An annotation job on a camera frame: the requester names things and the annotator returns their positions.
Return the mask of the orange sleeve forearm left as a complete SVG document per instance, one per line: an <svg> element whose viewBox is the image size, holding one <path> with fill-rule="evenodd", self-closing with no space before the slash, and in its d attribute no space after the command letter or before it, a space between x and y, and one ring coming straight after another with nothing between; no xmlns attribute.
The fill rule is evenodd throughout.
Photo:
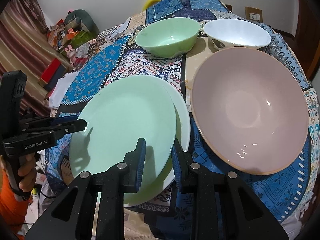
<svg viewBox="0 0 320 240"><path fill-rule="evenodd" d="M6 172L2 171L3 183L1 187L1 239L11 239L5 236L6 231L14 239L24 239L18 232L21 230L27 214L28 201L17 201L11 190Z"/></svg>

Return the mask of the person's left hand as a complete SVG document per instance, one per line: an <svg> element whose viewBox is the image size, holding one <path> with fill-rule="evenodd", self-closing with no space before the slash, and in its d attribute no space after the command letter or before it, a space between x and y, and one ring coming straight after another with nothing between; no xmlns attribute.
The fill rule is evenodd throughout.
<svg viewBox="0 0 320 240"><path fill-rule="evenodd" d="M19 170L18 175L22 177L22 180L19 182L18 187L23 192L30 192L34 185L36 180L36 167L35 167L35 157L34 153L28 154L26 157L26 163L23 164ZM1 188L1 191L3 190L10 190L9 186L9 175L7 171L7 162L4 160L3 156L1 155L1 168L3 170L3 185Z"/></svg>

